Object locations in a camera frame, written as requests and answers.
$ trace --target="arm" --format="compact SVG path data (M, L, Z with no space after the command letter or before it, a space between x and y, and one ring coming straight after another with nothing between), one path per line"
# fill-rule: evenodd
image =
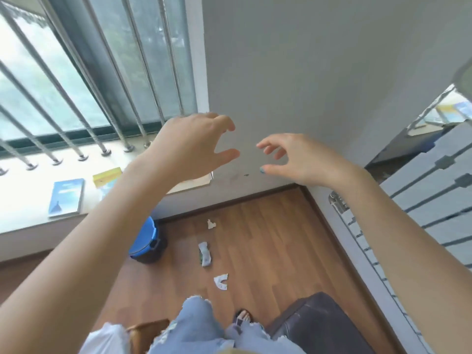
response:
M103 201L0 307L2 353L76 353L94 325L139 229L181 181L237 158L215 154L230 118L175 118L132 162Z
M470 353L472 275L390 199L370 174L301 134L274 134L258 145L288 154L261 169L338 192L351 208L408 314L436 353Z

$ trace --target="paper scrap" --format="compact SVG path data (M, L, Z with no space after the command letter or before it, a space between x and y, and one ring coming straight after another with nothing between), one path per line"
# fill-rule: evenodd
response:
M224 283L221 283L221 281L226 281L228 279L228 274L223 274L220 276L216 276L213 280L215 281L216 287L221 289L222 291L226 291L228 289L228 286L225 285Z
M202 242L198 244L198 248L200 249L200 252L202 253L202 267L209 266L211 263L211 254L209 253L209 250L208 250L208 243Z
M211 230L212 228L216 227L216 223L215 222L211 222L209 219L208 219L208 229Z

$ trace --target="trash can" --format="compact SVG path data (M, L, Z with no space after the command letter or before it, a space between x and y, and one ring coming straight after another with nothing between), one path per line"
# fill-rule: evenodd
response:
M154 220L148 217L128 254L133 260L138 262L153 263L161 258L166 247L167 238L159 235Z

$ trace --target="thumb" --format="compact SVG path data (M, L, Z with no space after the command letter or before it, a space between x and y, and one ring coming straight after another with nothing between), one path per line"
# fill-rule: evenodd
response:
M237 149L228 149L220 153L216 153L216 165L220 167L229 163L231 160L239 158L239 150Z
M267 175L277 175L280 177L288 177L288 167L286 165L267 164L261 166L261 173Z

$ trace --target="forearm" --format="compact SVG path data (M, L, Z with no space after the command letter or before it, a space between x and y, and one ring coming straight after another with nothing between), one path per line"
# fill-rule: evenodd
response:
M5 354L76 353L96 321L140 227L172 182L133 163L107 197L0 307Z
M408 314L437 353L472 347L472 276L360 168L337 189Z

